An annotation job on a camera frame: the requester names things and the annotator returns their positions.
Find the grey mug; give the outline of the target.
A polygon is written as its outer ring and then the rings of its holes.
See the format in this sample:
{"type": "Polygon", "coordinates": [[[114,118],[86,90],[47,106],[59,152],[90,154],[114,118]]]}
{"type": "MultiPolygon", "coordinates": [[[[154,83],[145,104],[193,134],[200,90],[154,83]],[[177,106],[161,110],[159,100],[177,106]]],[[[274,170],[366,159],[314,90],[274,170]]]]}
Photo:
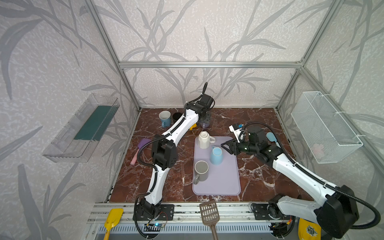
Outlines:
{"type": "Polygon", "coordinates": [[[209,164],[206,161],[198,161],[194,166],[194,185],[197,185],[199,182],[204,182],[208,179],[209,176],[209,164]]]}

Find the teal patterned mug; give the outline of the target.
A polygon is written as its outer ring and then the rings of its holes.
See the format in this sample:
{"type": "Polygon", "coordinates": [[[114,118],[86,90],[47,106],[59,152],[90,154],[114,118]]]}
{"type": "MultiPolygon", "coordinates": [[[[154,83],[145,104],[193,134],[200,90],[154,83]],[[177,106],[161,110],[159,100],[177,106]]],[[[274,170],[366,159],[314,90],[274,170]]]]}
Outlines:
{"type": "Polygon", "coordinates": [[[161,120],[162,128],[167,128],[171,126],[171,113],[169,111],[162,111],[159,113],[159,118],[161,120]]]}

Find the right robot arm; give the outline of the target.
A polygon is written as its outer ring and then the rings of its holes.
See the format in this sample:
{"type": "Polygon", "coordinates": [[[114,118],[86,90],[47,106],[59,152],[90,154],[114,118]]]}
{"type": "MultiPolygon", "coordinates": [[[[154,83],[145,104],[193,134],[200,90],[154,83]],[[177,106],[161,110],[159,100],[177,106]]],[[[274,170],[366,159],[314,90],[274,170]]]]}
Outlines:
{"type": "Polygon", "coordinates": [[[352,230],[370,229],[381,221],[380,212],[371,204],[357,198],[354,191],[324,180],[299,164],[285,150],[278,136],[273,139],[263,130],[264,123],[249,122],[229,127],[235,138],[221,147],[231,155],[254,155],[264,164],[282,173],[312,198],[312,201],[276,195],[270,206],[286,216],[295,216],[319,225],[331,237],[340,239],[352,230]]]}

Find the black mug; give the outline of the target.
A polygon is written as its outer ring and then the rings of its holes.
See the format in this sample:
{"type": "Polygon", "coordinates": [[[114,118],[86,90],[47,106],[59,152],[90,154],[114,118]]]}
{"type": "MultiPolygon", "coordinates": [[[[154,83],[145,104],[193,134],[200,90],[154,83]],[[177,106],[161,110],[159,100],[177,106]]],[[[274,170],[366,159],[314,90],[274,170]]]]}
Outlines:
{"type": "Polygon", "coordinates": [[[176,112],[172,116],[173,123],[176,123],[181,117],[183,116],[182,113],[176,112]]]}

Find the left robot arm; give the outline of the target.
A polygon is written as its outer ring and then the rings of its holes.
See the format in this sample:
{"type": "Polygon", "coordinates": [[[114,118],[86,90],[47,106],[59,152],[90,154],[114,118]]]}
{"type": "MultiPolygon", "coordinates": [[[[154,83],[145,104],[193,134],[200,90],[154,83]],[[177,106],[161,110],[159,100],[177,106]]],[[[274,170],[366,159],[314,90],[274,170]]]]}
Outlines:
{"type": "Polygon", "coordinates": [[[149,188],[146,193],[140,194],[135,200],[134,217],[135,221],[155,219],[161,212],[163,199],[163,188],[169,170],[178,160],[177,145],[187,131],[200,120],[205,119],[207,113],[212,109],[215,100],[205,94],[208,83],[204,84],[202,94],[184,105],[184,113],[166,132],[162,135],[155,135],[155,138],[145,146],[152,145],[153,162],[142,161],[141,148],[137,160],[141,165],[153,169],[149,188]]]}

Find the yellow mug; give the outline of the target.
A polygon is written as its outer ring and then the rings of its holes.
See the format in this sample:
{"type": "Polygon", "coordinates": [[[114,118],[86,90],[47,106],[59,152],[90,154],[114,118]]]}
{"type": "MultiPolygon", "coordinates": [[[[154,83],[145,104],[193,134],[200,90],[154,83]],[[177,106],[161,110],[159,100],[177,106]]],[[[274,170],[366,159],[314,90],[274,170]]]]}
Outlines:
{"type": "Polygon", "coordinates": [[[192,131],[194,128],[196,128],[197,127],[197,124],[195,123],[195,124],[193,124],[191,127],[190,127],[190,131],[192,131]]]}

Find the purple mug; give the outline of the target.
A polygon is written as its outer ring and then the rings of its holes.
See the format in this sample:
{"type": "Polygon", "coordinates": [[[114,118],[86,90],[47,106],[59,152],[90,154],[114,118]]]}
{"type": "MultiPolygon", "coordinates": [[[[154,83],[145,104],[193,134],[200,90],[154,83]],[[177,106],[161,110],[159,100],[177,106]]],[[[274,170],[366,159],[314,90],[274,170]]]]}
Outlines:
{"type": "Polygon", "coordinates": [[[208,129],[208,128],[210,127],[210,122],[211,122],[210,119],[199,120],[199,121],[198,121],[198,125],[199,125],[202,129],[208,129]]]}

